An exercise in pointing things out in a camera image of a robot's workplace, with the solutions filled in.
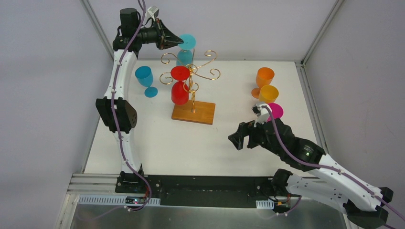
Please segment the teal wine glass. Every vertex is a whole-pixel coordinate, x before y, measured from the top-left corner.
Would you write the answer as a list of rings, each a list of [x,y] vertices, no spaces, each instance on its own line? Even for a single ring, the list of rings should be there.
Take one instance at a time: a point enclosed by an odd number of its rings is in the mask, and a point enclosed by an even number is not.
[[[177,54],[178,60],[176,61],[176,65],[186,66],[188,64],[192,64],[193,62],[196,39],[191,34],[182,34],[180,38],[183,40],[183,43],[178,45],[181,50]]]

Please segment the magenta wine glass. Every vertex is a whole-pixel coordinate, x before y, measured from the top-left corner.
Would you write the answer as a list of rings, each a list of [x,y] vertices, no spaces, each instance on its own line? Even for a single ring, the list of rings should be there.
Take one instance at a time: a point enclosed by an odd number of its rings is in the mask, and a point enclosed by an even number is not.
[[[269,103],[270,109],[272,110],[273,117],[275,119],[281,118],[284,114],[283,108],[277,103]]]

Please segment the blue wine glass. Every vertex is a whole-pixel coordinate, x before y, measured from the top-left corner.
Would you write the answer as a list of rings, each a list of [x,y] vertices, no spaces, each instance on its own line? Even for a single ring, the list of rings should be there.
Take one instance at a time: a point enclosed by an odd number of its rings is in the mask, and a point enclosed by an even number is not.
[[[153,74],[149,66],[141,66],[135,70],[135,77],[139,84],[146,87],[144,95],[148,98],[153,98],[158,94],[158,89],[153,87]]]

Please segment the yellow wine glass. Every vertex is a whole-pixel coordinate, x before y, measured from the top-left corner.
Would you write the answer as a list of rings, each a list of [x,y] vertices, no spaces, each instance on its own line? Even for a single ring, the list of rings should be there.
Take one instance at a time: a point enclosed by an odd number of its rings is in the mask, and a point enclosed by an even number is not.
[[[259,92],[259,101],[267,104],[274,103],[279,96],[279,90],[272,85],[264,85]]]

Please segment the red wine glass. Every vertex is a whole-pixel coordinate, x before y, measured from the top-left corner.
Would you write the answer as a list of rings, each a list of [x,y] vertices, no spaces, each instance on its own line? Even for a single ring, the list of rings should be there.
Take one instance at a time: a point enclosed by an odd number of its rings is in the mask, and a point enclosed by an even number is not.
[[[176,105],[186,104],[189,100],[189,87],[185,84],[190,77],[190,71],[187,67],[176,66],[171,70],[171,77],[176,80],[176,83],[171,89],[171,100]]]

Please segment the orange wine glass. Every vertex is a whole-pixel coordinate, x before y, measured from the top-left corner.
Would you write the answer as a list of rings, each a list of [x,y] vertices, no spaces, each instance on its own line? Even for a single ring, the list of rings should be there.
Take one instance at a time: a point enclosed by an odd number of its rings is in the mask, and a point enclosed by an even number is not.
[[[273,69],[268,67],[262,67],[257,71],[256,74],[256,88],[251,91],[251,95],[258,99],[260,90],[265,85],[270,85],[273,78],[275,76],[275,72]]]

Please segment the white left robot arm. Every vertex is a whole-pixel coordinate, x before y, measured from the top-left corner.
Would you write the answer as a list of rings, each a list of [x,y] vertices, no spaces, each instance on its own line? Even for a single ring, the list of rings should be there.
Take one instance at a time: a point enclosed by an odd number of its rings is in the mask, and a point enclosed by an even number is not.
[[[165,50],[184,42],[163,24],[158,14],[159,8],[156,6],[142,13],[135,8],[120,11],[121,25],[113,40],[114,65],[111,79],[104,97],[96,100],[97,111],[104,125],[116,138],[121,154],[118,185],[127,185],[134,193],[142,192],[147,181],[135,148],[134,133],[138,115],[127,100],[131,74],[142,45],[154,43],[159,50]]]

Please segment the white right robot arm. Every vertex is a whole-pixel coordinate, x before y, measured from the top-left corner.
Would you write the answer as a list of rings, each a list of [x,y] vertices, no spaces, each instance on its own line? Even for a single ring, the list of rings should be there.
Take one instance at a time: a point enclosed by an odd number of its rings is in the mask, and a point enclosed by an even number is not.
[[[261,146],[292,168],[323,180],[322,184],[316,184],[288,170],[278,169],[271,180],[271,189],[276,195],[288,192],[314,199],[338,210],[350,222],[364,229],[387,225],[389,213],[384,206],[393,198],[391,189],[360,181],[323,148],[295,136],[291,127],[279,118],[263,124],[242,122],[228,139],[237,150],[241,150],[245,137],[249,138],[247,148]]]

